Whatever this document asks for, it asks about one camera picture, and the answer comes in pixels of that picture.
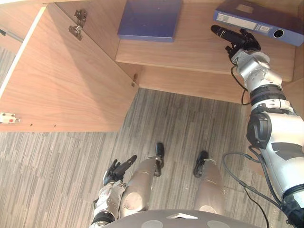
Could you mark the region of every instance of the wooden panel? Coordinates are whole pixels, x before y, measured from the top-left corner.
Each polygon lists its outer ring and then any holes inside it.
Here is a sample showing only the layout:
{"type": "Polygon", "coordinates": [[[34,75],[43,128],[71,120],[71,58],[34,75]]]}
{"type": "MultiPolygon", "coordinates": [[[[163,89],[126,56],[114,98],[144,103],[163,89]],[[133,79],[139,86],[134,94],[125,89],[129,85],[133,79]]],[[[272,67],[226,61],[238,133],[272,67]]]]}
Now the wooden panel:
{"type": "MultiPolygon", "coordinates": [[[[230,74],[231,63],[224,49],[229,43],[210,31],[216,6],[214,3],[184,3],[173,43],[121,40],[116,61],[230,74]]],[[[255,36],[262,50],[270,56],[272,69],[284,81],[291,81],[295,47],[259,34],[255,36]]]]}
{"type": "Polygon", "coordinates": [[[229,75],[154,66],[143,67],[138,85],[148,89],[235,103],[241,102],[243,92],[232,76],[229,75]]]}
{"type": "Polygon", "coordinates": [[[9,36],[0,35],[0,47],[5,48],[13,53],[17,53],[21,43],[18,40],[13,39],[9,36]]]}
{"type": "Polygon", "coordinates": [[[0,99],[21,122],[2,131],[117,131],[137,87],[85,33],[48,5],[0,99]]]}
{"type": "Polygon", "coordinates": [[[0,0],[0,7],[6,6],[25,6],[31,4],[43,4],[52,2],[64,1],[88,1],[88,0],[0,0]]]}
{"type": "MultiPolygon", "coordinates": [[[[304,1],[299,5],[299,18],[304,20],[304,1]]],[[[296,47],[294,60],[294,80],[297,80],[304,77],[304,44],[296,47]]]]}
{"type": "MultiPolygon", "coordinates": [[[[300,4],[301,0],[247,0],[250,2],[254,2],[264,7],[269,7],[273,10],[279,10],[285,13],[292,14],[297,16],[297,9],[298,5],[300,4]]],[[[222,3],[224,0],[183,0],[183,2],[191,2],[191,3],[222,3]]]]}
{"type": "Polygon", "coordinates": [[[304,119],[304,78],[297,79],[285,86],[283,91],[296,112],[304,119]]]}
{"type": "MultiPolygon", "coordinates": [[[[72,19],[75,10],[88,12],[84,32],[96,42],[112,59],[115,59],[119,45],[117,31],[126,0],[92,0],[80,2],[62,2],[57,5],[72,19]]],[[[118,64],[131,78],[141,71],[140,65],[118,64]]]]}
{"type": "Polygon", "coordinates": [[[0,29],[24,38],[40,8],[41,4],[0,5],[0,29]]]}

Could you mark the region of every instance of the cabinet door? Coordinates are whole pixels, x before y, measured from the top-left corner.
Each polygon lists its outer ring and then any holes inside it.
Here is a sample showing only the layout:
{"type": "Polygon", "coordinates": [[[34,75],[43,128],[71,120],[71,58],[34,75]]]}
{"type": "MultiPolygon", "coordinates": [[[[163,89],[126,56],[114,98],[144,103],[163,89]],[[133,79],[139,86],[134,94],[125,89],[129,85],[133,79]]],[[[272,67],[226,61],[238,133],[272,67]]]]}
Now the cabinet door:
{"type": "Polygon", "coordinates": [[[122,125],[137,85],[83,31],[81,41],[75,38],[70,25],[54,3],[36,17],[0,89],[0,111],[20,122],[2,123],[1,131],[117,131],[122,125]]]}

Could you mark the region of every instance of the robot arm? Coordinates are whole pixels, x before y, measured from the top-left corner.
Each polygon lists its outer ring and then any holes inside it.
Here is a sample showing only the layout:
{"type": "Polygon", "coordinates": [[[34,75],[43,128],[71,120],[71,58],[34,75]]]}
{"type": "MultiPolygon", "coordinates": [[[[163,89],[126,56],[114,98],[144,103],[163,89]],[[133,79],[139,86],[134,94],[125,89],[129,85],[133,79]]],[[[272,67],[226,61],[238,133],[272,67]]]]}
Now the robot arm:
{"type": "Polygon", "coordinates": [[[136,159],[137,156],[133,155],[123,164],[115,159],[107,170],[103,178],[104,186],[98,193],[98,199],[93,202],[94,218],[90,228],[101,228],[118,219],[120,201],[126,188],[124,174],[136,159]]]}
{"type": "Polygon", "coordinates": [[[211,30],[231,42],[226,51],[250,94],[247,139],[264,158],[281,210],[288,223],[304,225],[304,122],[286,99],[281,77],[250,33],[213,25],[211,30]]]}

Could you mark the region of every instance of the cabinet hinge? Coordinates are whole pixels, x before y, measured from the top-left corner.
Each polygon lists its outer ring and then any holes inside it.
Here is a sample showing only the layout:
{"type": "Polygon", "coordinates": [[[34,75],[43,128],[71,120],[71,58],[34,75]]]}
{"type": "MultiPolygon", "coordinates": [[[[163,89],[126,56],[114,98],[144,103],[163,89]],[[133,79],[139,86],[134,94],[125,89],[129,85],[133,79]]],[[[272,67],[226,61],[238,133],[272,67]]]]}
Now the cabinet hinge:
{"type": "Polygon", "coordinates": [[[76,26],[70,26],[68,30],[70,33],[72,33],[78,40],[82,39],[81,30],[83,29],[86,17],[87,17],[87,11],[85,9],[76,10],[74,17],[77,19],[76,26]]]}
{"type": "Polygon", "coordinates": [[[20,119],[15,117],[13,113],[0,113],[0,123],[1,124],[14,124],[15,122],[20,122],[20,119]]]}
{"type": "Polygon", "coordinates": [[[134,74],[134,76],[133,76],[133,81],[132,81],[132,83],[131,83],[131,86],[132,86],[132,87],[135,87],[137,78],[138,78],[138,74],[134,74]]]}

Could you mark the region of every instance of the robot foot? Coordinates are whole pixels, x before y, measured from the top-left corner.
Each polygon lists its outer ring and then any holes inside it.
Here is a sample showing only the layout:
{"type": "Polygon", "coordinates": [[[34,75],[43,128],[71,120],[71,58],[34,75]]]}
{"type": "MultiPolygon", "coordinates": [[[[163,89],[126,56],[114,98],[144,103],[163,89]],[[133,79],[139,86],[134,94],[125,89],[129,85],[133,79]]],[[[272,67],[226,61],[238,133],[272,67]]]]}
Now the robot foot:
{"type": "Polygon", "coordinates": [[[160,177],[162,174],[162,168],[164,167],[164,156],[165,156],[165,148],[161,142],[156,144],[155,148],[156,157],[160,159],[160,161],[156,161],[156,171],[154,176],[160,177]]]}
{"type": "Polygon", "coordinates": [[[199,153],[198,158],[196,159],[196,164],[193,170],[193,175],[196,178],[200,178],[202,175],[202,168],[205,164],[205,159],[209,158],[209,154],[207,151],[202,151],[199,153]]]}

